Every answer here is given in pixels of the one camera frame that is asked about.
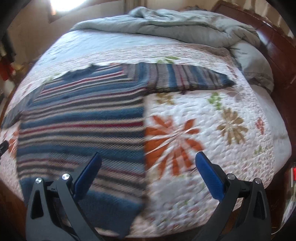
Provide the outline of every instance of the white quilt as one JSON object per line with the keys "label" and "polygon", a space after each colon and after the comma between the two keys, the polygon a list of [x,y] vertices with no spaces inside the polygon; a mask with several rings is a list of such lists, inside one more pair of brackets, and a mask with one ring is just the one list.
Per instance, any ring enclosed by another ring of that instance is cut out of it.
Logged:
{"label": "white quilt", "polygon": [[[203,66],[228,75],[237,85],[217,91],[152,94],[145,99],[147,197],[146,209],[135,219],[131,237],[155,237],[203,225],[215,210],[214,200],[194,168],[202,150],[226,173],[238,179],[262,179],[266,187],[274,175],[273,142],[258,100],[226,49],[195,44],[135,46],[89,54],[32,70],[22,83],[24,92],[49,78],[87,65],[174,62]],[[3,131],[11,138],[2,168],[15,175],[14,152],[18,124]],[[17,179],[10,178],[22,196]]]}

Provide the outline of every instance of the striped sweater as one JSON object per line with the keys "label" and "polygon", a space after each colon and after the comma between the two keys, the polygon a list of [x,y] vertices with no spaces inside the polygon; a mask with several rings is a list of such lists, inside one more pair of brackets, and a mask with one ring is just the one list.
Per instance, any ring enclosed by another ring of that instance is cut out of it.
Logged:
{"label": "striped sweater", "polygon": [[[99,152],[102,167],[79,205],[94,226],[126,236],[144,206],[144,96],[233,84],[202,67],[147,63],[91,66],[45,84],[20,117],[17,171],[25,201],[36,177],[57,179]],[[3,125],[16,121],[16,112]]]}

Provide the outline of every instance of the headboard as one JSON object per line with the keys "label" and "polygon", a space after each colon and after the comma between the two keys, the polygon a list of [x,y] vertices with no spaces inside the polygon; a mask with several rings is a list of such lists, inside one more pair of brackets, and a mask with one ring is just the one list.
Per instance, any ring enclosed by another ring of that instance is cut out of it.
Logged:
{"label": "headboard", "polygon": [[268,60],[274,75],[274,91],[271,97],[276,104],[288,131],[292,145],[292,157],[296,158],[296,48],[293,40],[283,31],[268,23],[260,15],[243,10],[225,1],[218,1],[212,12],[221,13],[253,26],[260,37],[259,51]]}

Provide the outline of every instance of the curtain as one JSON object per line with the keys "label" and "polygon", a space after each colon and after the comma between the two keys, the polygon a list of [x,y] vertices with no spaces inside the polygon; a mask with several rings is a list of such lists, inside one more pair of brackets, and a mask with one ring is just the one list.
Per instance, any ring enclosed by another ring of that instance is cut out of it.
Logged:
{"label": "curtain", "polygon": [[140,6],[147,7],[147,0],[124,0],[124,13],[128,14],[129,11]]}

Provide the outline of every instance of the silver bolt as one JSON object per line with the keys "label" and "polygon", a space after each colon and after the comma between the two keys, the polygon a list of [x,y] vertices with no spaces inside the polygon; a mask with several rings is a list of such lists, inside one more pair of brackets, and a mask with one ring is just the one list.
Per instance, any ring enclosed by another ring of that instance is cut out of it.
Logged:
{"label": "silver bolt", "polygon": [[42,179],[40,177],[36,178],[35,183],[39,184],[40,182],[42,182]]}
{"label": "silver bolt", "polygon": [[230,174],[227,175],[227,178],[229,180],[234,180],[235,179],[235,175],[233,175],[232,173],[230,173]]}
{"label": "silver bolt", "polygon": [[70,178],[70,174],[68,174],[68,173],[65,173],[62,175],[63,180],[68,180],[69,178]]}
{"label": "silver bolt", "polygon": [[257,184],[261,184],[261,183],[262,183],[262,181],[261,181],[260,178],[255,178],[255,182],[256,182]]}

